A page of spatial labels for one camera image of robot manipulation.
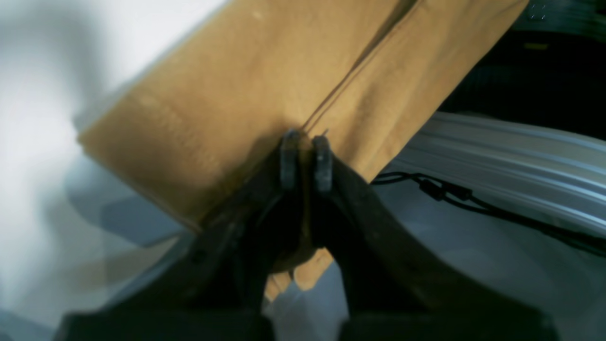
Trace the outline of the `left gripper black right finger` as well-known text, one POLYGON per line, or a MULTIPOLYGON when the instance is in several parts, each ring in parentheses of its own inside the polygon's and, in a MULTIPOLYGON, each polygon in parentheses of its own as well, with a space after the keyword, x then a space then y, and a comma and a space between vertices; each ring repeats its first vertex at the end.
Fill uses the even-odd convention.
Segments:
POLYGON ((350 317, 340 341, 557 341, 550 317, 441 261, 312 139, 310 231, 342 275, 350 317))

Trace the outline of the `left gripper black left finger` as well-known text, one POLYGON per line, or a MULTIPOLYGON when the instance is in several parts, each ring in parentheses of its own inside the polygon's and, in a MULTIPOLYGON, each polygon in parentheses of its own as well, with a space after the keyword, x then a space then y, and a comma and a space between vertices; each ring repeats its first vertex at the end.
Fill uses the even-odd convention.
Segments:
POLYGON ((290 130, 258 172, 201 222, 164 274, 124 301, 65 317, 57 341, 273 341, 267 276, 299 247, 299 146, 290 130))

